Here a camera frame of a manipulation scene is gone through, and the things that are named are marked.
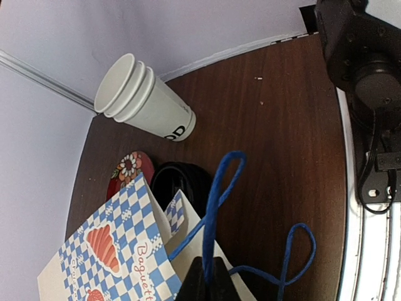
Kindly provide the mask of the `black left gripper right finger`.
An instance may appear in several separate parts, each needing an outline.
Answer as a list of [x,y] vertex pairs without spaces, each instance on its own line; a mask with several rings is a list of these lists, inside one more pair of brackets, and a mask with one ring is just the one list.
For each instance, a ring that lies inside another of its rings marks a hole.
[[240,285],[237,290],[221,257],[212,259],[212,276],[209,282],[209,300],[256,300],[253,294]]

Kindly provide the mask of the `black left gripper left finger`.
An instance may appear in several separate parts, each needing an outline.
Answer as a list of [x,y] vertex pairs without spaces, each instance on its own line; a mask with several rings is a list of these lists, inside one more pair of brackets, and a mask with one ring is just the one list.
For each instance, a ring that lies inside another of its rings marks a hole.
[[197,256],[192,261],[175,301],[207,301],[211,299],[205,282],[202,258]]

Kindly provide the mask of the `blue checkered paper bag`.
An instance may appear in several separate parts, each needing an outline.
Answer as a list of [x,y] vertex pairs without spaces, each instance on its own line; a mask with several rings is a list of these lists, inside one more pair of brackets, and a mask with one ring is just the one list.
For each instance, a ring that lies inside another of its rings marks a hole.
[[226,154],[217,168],[206,204],[190,231],[168,252],[166,242],[178,237],[192,207],[177,192],[167,209],[156,202],[143,176],[101,205],[60,247],[38,276],[41,300],[175,300],[195,257],[202,258],[206,285],[212,276],[212,259],[221,257],[237,290],[247,287],[240,272],[253,273],[277,286],[282,300],[294,234],[309,232],[295,224],[286,239],[279,277],[246,265],[230,266],[215,241],[217,212],[230,195],[246,165],[241,151]]

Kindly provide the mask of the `stack of black lids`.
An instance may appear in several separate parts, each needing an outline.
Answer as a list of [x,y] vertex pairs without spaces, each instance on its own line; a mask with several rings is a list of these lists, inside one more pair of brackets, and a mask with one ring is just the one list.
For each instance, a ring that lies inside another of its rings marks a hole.
[[166,162],[156,169],[150,189],[162,209],[166,209],[176,192],[181,190],[203,218],[211,184],[212,176],[195,164]]

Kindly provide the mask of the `red floral plate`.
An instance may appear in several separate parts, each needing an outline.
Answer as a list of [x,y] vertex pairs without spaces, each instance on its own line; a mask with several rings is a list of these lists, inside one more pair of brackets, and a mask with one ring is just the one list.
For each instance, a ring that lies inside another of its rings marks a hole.
[[136,150],[126,154],[112,172],[108,184],[106,201],[134,180],[139,174],[150,184],[155,172],[154,164],[146,153]]

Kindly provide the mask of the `stack of paper cups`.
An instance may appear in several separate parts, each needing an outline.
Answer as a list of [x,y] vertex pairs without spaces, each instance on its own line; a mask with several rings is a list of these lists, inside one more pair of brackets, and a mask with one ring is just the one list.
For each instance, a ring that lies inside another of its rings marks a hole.
[[133,54],[121,56],[107,71],[95,96],[99,114],[180,142],[196,125],[193,110]]

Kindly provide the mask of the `aluminium front rail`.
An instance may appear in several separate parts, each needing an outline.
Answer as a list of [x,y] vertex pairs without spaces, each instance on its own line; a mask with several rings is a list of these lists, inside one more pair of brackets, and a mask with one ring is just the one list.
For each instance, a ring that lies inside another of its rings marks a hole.
[[336,89],[346,156],[345,242],[337,300],[400,300],[400,203],[382,215],[356,198],[356,161],[346,94]]

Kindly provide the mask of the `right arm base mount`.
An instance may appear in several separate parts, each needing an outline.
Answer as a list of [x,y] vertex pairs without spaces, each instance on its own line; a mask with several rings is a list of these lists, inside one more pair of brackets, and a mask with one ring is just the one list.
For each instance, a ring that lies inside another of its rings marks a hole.
[[400,109],[372,110],[346,94],[356,159],[356,194],[363,209],[383,215],[400,202]]

